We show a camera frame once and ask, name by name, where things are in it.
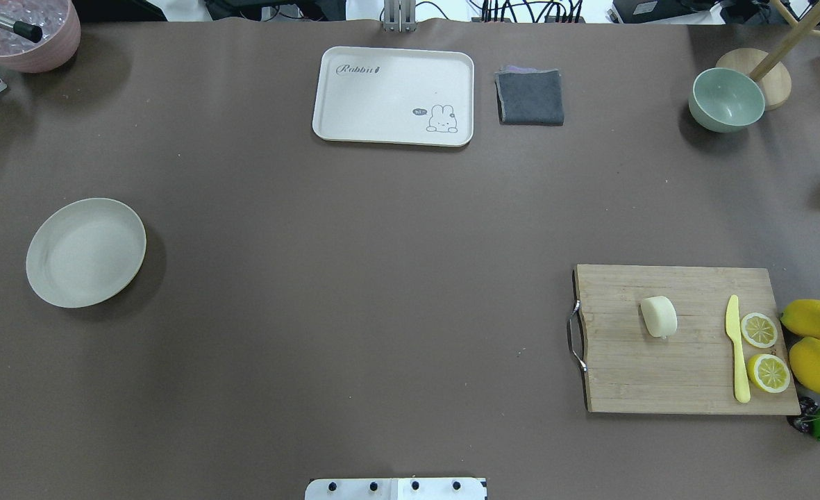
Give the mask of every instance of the round white plate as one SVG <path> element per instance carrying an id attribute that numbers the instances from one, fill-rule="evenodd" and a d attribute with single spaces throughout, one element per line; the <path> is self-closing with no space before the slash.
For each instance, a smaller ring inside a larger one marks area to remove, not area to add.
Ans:
<path id="1" fill-rule="evenodd" d="M 26 251 L 26 278 L 47 303 L 86 307 L 125 288 L 146 249 L 133 209 L 105 197 L 82 199 L 42 222 Z"/>

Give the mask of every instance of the ice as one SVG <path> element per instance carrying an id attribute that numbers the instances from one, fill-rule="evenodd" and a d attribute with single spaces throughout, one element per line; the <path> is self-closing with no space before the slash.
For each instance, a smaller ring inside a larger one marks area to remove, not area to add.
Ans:
<path id="1" fill-rule="evenodd" d="M 64 25 L 68 6 L 69 0 L 3 0 L 0 1 L 0 13 L 21 22 L 40 26 L 42 41 L 45 41 Z M 0 55 L 23 53 L 36 45 L 38 44 L 0 28 Z"/>

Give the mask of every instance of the green bowl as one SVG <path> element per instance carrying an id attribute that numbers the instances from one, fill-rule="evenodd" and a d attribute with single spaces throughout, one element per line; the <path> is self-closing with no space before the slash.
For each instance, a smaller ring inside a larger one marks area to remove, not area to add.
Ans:
<path id="1" fill-rule="evenodd" d="M 696 123 L 712 132 L 737 132 L 762 117 L 764 94 L 749 76 L 713 67 L 694 80 L 688 108 Z"/>

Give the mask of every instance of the black handle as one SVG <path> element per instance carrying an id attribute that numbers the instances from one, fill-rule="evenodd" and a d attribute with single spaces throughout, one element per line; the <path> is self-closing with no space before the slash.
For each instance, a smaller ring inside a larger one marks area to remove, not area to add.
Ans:
<path id="1" fill-rule="evenodd" d="M 42 40 L 42 28 L 40 28 L 40 26 L 34 26 L 32 24 L 16 20 L 12 31 L 15 35 L 21 35 L 23 38 L 34 42 L 34 44 Z"/>

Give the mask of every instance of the tongs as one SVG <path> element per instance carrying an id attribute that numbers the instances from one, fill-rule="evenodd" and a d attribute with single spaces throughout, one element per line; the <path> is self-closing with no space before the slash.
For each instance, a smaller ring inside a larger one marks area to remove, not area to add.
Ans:
<path id="1" fill-rule="evenodd" d="M 42 40 L 42 28 L 40 28 L 40 26 L 11 19 L 3 16 L 3 14 L 0 14 L 0 28 L 26 38 L 34 42 L 34 44 Z"/>

